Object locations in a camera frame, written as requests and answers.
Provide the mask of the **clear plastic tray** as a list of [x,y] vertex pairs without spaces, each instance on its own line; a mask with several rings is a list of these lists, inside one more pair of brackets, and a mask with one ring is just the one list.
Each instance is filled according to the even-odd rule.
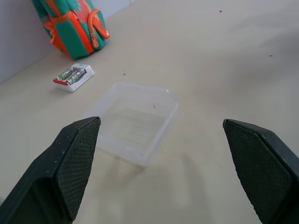
[[167,89],[114,83],[84,117],[101,120],[96,146],[147,167],[158,151],[179,108]]

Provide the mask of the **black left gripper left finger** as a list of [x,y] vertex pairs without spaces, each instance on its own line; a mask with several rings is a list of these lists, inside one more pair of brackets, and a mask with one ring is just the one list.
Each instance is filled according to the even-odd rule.
[[0,205],[0,224],[72,224],[91,174],[100,117],[64,127]]

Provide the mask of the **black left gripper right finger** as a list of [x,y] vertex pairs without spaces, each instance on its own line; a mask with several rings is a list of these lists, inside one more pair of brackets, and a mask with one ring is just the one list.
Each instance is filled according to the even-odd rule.
[[299,158],[272,131],[223,121],[237,176],[262,224],[299,224]]

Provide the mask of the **green silver battery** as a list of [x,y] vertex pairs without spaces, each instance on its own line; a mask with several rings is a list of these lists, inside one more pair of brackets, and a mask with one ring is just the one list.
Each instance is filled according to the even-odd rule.
[[75,72],[73,72],[67,79],[66,82],[69,85],[73,85],[74,83],[76,83],[84,74],[86,73],[86,71],[84,69],[79,69],[76,70]]
[[66,80],[73,72],[75,72],[76,69],[73,67],[69,67],[65,71],[63,71],[60,75],[57,76],[57,80]]

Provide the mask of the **teal orange backpack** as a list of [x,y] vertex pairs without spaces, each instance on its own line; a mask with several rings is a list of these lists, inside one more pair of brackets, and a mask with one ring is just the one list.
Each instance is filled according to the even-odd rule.
[[91,0],[32,0],[50,43],[71,59],[101,50],[110,37]]

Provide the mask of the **white battery charger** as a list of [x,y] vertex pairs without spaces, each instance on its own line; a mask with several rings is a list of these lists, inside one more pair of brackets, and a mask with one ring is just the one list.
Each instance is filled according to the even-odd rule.
[[67,92],[74,92],[93,77],[90,65],[75,63],[53,79],[55,86]]

